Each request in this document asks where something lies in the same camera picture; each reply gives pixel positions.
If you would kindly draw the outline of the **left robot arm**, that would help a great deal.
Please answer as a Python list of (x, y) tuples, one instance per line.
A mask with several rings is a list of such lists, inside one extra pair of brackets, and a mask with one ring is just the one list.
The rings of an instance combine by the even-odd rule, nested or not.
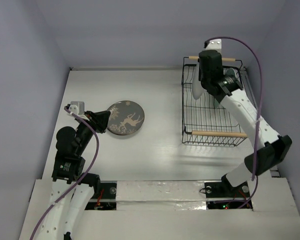
[(84, 169), (82, 154), (92, 137), (106, 131), (111, 113), (85, 111), (79, 115), (73, 105), (64, 109), (79, 125), (65, 126), (56, 134), (49, 206), (35, 225), (32, 240), (71, 240), (89, 200), (102, 194), (99, 175), (89, 172), (96, 157)]

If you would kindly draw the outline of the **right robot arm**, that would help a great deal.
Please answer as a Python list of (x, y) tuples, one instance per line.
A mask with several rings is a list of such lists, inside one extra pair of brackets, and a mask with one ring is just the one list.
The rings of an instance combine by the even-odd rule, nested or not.
[(254, 148), (243, 163), (221, 178), (221, 192), (232, 196), (239, 185), (280, 164), (292, 139), (280, 135), (258, 114), (235, 75), (224, 74), (222, 56), (217, 50), (201, 51), (198, 63), (201, 86), (235, 118)]

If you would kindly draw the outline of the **dark reindeer plate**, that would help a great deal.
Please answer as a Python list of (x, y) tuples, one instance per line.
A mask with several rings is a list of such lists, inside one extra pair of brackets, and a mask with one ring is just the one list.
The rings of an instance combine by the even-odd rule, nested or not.
[(127, 136), (137, 132), (145, 120), (143, 108), (131, 100), (121, 100), (112, 104), (107, 129), (119, 136)]

